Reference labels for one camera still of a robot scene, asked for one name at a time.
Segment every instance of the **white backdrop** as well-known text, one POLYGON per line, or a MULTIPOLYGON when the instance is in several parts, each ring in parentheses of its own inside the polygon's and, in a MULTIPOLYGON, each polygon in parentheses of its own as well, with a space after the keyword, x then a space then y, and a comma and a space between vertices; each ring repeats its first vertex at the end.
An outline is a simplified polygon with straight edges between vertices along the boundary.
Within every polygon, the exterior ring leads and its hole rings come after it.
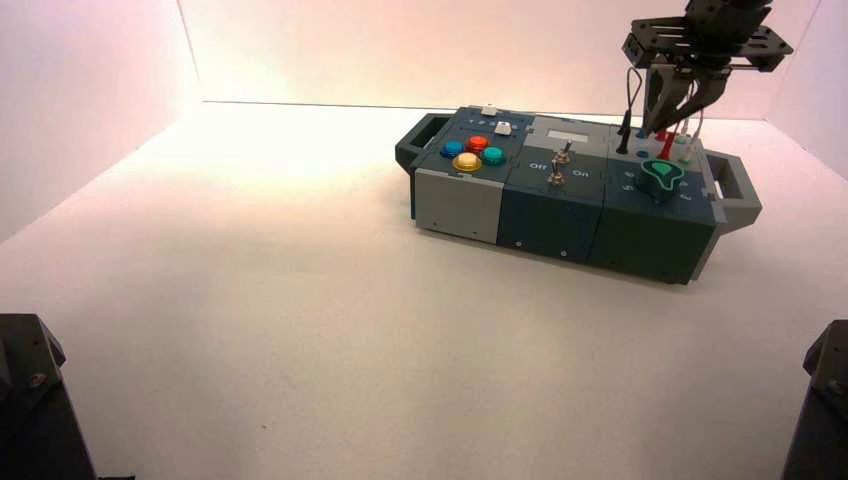
POLYGON ((0 241, 197 93, 175 0, 0 0, 0 241))
MULTIPOLYGON (((818 0, 775 0, 797 45, 818 0)), ((686 0, 182 0, 209 100, 621 114, 620 48, 686 0)), ((764 118, 786 65, 737 72, 710 116, 764 118)))
POLYGON ((848 3, 822 0, 769 120, 848 178, 848 3))

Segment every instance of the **gray panel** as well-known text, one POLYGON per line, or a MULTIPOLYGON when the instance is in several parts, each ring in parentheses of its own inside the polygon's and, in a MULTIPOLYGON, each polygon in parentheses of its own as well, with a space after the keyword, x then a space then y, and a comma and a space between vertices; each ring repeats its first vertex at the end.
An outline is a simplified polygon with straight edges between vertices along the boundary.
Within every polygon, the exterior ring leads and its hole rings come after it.
POLYGON ((562 149, 568 140, 549 136, 549 132, 564 132, 574 135, 585 135, 586 142, 572 142, 572 151, 596 157, 607 156, 610 126, 600 123, 583 122, 569 118, 545 117, 537 115, 530 126, 524 145, 528 147, 545 148, 552 151, 562 149))
POLYGON ((488 243, 498 239, 503 183, 419 168, 415 223, 421 228, 488 243))

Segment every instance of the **small white button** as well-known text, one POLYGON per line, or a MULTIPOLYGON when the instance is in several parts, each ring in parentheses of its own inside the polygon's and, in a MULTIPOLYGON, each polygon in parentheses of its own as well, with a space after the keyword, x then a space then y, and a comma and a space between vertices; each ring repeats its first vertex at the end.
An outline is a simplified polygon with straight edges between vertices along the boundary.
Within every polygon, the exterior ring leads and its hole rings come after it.
POLYGON ((512 135, 512 125, 509 122, 498 122, 495 127, 495 135, 512 135))

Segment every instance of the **gray handle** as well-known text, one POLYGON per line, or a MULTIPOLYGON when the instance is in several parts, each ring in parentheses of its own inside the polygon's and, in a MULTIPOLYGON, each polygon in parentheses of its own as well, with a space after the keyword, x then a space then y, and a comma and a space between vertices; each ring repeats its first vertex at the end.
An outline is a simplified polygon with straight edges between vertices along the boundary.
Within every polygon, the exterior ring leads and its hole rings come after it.
POLYGON ((751 177, 742 165, 742 159, 726 153, 706 151, 713 178, 721 187, 719 203, 727 216, 727 227, 722 233, 732 232, 754 223, 763 205, 751 183, 751 177))
POLYGON ((452 117, 450 113, 428 113, 395 145, 395 161, 406 173, 411 173, 409 169, 412 162, 452 117))

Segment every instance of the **black metal part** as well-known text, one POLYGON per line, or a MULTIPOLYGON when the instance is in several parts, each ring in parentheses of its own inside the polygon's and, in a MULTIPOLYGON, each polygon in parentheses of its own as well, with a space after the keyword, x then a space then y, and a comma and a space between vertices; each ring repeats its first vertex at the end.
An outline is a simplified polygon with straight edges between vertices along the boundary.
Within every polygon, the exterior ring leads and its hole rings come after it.
POLYGON ((645 120, 664 130, 715 103, 733 69, 771 72, 793 52, 761 25, 771 0, 691 0, 685 17, 636 20, 622 50, 636 68, 646 68, 645 120), (748 64, 731 63, 745 59, 748 64), (692 85, 695 94, 686 95, 692 85))
POLYGON ((97 478, 59 371, 64 362, 38 316, 0 314, 0 478, 97 478))
POLYGON ((804 370, 810 388, 782 478, 848 478, 848 320, 827 327, 807 352, 804 370))

